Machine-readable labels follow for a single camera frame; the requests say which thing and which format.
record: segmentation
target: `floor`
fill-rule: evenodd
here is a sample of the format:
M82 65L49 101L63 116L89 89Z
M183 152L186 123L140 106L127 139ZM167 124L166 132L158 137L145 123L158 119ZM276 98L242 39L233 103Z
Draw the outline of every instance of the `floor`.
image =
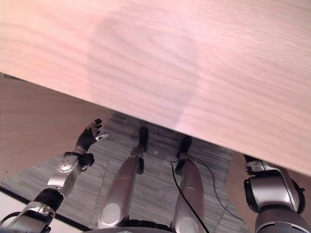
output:
M109 132L110 136L90 148L89 152L94 154L95 163L79 176L72 193L59 208L59 214L92 229L97 228L97 214L103 198L119 167L137 144L141 126L149 129L149 146L144 154L144 173L136 177L130 217L170 224L178 191L173 183L169 162L175 160L174 156L183 135L121 113L114 113L106 125L105 131ZM211 168L222 203L228 210L238 215L225 194L231 153L232 151L228 149L198 139L193 139L189 150L189 154ZM62 158L62 155L56 156L52 160L4 179L1 185L32 200L54 173L57 163ZM202 165L198 167L204 183L205 223L209 231L248 233L245 224L231 216L218 203L209 171Z

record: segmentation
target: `wooden table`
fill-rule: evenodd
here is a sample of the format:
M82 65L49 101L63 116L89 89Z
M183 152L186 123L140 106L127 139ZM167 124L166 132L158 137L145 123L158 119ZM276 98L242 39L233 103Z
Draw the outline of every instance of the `wooden table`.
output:
M0 71L311 175L311 1L2 0Z

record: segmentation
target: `wire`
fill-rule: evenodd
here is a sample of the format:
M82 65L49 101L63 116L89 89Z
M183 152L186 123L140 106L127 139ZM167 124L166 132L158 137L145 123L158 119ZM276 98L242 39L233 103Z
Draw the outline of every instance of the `wire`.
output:
M13 212L13 213L11 213L11 214L5 216L5 217L0 221L0 226L2 226L2 224L3 224L6 220L8 220L9 218L15 217L15 216L19 215L19 213L20 213L20 212Z
M212 178L213 178L213 185L214 185L215 195L216 195L216 198L217 198L219 204L224 208L224 210L226 210L226 211L227 211L229 214L231 214L233 217L235 217L235 218L237 218L238 220L241 220L242 222L244 222L244 220L243 220L242 218L240 218L240 217L234 215L234 214L231 213L229 210L227 210L227 208L226 208L226 207L222 204L222 202L220 201L220 199L219 199L219 197L218 197L218 195L217 195L217 192L216 192L215 176L214 176L212 170L211 170L206 164L202 163L201 161L199 161L199 160L195 160L195 161L196 161L197 163L200 163L200 164L202 164L203 166L205 166L205 167L209 170L209 172L211 173Z
M208 229L206 228L204 222L201 220L201 218L198 216L197 212L193 209L193 207L191 206L191 204L189 203L189 201L187 200L187 198L184 196L183 192L181 191L176 178L175 178L175 174L174 174L174 166L173 163L176 163L178 161L172 161L170 162L171 166L172 166L172 174L173 174L173 178L174 178L174 182L176 187L178 188L179 193L181 194L181 196L183 197L183 199L185 200L185 202L187 203L187 205L189 206L189 208L191 209L191 211L194 213L194 215L196 216L196 218L199 220L200 224L202 225L202 227L204 228L204 230L206 231L206 233L209 233Z

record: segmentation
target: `wood grain surface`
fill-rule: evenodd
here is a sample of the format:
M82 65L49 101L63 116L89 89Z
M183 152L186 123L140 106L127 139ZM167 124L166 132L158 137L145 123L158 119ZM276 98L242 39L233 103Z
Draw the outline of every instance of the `wood grain surface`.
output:
M2 0L0 71L311 175L311 1Z
M297 182L297 184L305 189L304 195L306 199L306 208L301 216L308 224L311 223L311 177L302 175L300 173L290 171L290 177ZM234 204L238 213L243 218L246 226L250 232L255 232L255 222L257 214L255 214L247 205L245 190L243 182L248 179L249 175L245 169L245 159L241 154L232 156L230 170L228 174L226 193Z
M62 93L0 78L0 179L72 151L85 127L112 111Z

